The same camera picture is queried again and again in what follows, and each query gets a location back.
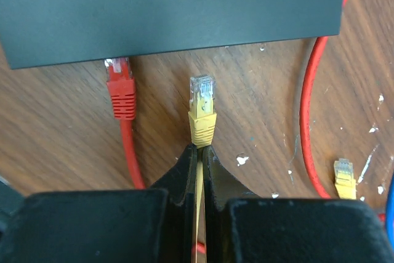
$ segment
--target red connector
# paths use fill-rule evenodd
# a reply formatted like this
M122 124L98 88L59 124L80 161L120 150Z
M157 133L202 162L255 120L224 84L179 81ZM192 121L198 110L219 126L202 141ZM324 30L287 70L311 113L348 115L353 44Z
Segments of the red connector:
M144 189L140 168L134 151L132 123L135 118L135 83L129 59L117 58L104 61L108 73L108 92L111 96L114 117L120 120L124 153L131 179L136 189Z

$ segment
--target wooden table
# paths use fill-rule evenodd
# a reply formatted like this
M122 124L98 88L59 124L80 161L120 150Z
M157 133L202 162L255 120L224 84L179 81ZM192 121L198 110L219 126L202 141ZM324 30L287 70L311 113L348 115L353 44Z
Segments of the wooden table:
M394 166L394 0L349 0L312 96L318 174L336 196L333 162L348 158L358 198L383 208ZM214 147L260 196L315 198L299 143L299 101L314 39L220 47L131 59L137 82L137 156L147 184L190 141L189 78L217 80ZM0 52L0 175L22 193L132 188L102 61L11 71ZM376 127L376 132L369 132ZM246 164L237 166L244 153Z

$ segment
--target yellow connector boot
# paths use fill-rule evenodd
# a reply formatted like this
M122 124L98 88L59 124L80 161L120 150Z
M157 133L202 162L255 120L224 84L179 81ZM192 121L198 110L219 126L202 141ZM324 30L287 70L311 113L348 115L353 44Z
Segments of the yellow connector boot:
M340 198L356 199L356 179L353 173L353 164L345 158L339 158L334 163L335 187Z
M210 145L214 137L215 87L215 79L209 75L190 78L189 122L191 142L197 148Z

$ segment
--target dark metal panel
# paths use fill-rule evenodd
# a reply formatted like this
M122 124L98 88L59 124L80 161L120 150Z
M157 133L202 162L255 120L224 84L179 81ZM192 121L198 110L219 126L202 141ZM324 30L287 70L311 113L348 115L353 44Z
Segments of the dark metal panel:
M342 0L0 0L11 68L332 35Z

